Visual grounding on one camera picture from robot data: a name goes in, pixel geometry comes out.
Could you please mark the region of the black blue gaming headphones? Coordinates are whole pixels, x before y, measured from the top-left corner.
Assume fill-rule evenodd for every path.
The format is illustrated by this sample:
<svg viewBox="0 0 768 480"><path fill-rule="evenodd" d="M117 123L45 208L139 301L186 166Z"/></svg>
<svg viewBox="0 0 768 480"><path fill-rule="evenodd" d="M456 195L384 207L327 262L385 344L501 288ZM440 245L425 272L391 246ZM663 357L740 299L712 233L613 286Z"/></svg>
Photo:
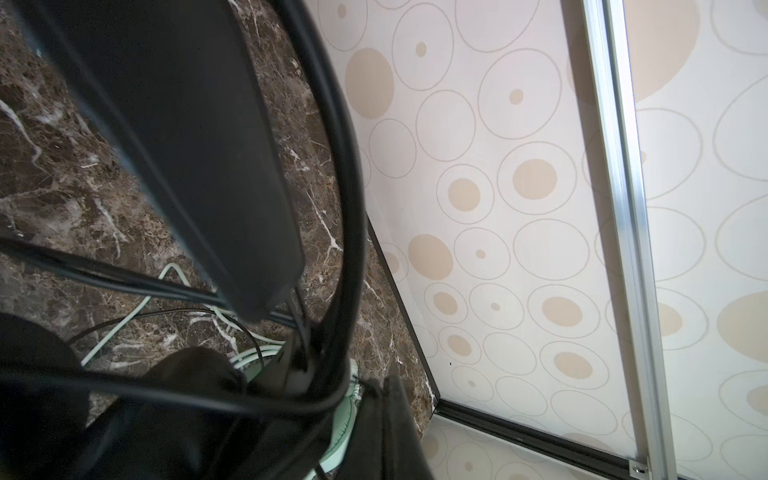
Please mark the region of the black blue gaming headphones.
<svg viewBox="0 0 768 480"><path fill-rule="evenodd" d="M192 301L238 325L289 303L299 227L246 42L225 1L17 1L24 30L214 284L207 292L5 238L26 264L123 293ZM205 347L139 378L90 372L58 336L1 317L5 479L302 479L331 440L366 263L354 129L306 6L273 9L319 107L343 221L343 263L320 322L282 316L287 344L253 379Z"/></svg>

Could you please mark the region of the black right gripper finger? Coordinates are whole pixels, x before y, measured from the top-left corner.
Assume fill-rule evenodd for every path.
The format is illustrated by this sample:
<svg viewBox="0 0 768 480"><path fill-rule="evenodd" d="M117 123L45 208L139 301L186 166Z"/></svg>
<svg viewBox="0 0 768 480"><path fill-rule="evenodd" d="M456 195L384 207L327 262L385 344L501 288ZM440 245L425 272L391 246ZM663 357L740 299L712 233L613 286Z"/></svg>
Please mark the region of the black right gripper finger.
<svg viewBox="0 0 768 480"><path fill-rule="evenodd" d="M431 479L404 385L397 374L365 380L338 479Z"/></svg>

